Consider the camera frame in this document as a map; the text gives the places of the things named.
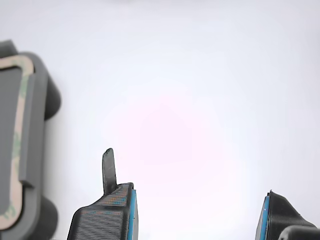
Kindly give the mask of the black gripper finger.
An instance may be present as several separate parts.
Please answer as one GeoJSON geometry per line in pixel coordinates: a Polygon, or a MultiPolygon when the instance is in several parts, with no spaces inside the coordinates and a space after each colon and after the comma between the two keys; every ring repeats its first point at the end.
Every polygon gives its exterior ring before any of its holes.
{"type": "Polygon", "coordinates": [[[73,215],[68,240],[138,240],[137,192],[132,182],[117,184],[114,151],[102,156],[103,195],[73,215]]]}
{"type": "Polygon", "coordinates": [[[264,198],[255,240],[317,240],[317,227],[284,196],[270,191],[264,198]]]}

